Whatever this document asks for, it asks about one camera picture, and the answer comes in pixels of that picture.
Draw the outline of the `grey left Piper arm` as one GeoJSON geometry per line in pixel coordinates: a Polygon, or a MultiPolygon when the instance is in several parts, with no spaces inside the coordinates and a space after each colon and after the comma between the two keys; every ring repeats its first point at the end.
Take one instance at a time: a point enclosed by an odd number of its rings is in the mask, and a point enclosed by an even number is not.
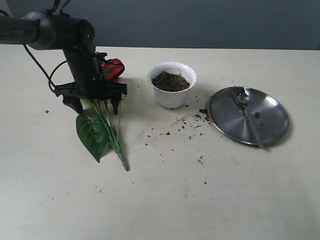
{"type": "Polygon", "coordinates": [[[47,74],[50,90],[62,96],[64,105],[82,114],[81,100],[110,100],[113,111],[118,113],[125,83],[107,79],[103,64],[107,53],[97,52],[95,29],[84,19],[67,14],[52,14],[48,10],[29,12],[24,18],[0,17],[0,43],[2,45],[30,46],[34,50],[62,50],[73,81],[55,85],[47,74]]]}

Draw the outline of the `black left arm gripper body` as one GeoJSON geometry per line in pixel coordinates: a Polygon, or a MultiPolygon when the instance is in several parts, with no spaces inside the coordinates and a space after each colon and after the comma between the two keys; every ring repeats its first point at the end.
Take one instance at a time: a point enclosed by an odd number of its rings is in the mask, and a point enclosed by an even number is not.
{"type": "Polygon", "coordinates": [[[105,78],[101,64],[108,62],[105,59],[107,53],[90,53],[75,48],[62,51],[74,81],[56,85],[54,87],[56,96],[104,100],[128,94],[125,83],[117,83],[105,78]]]}

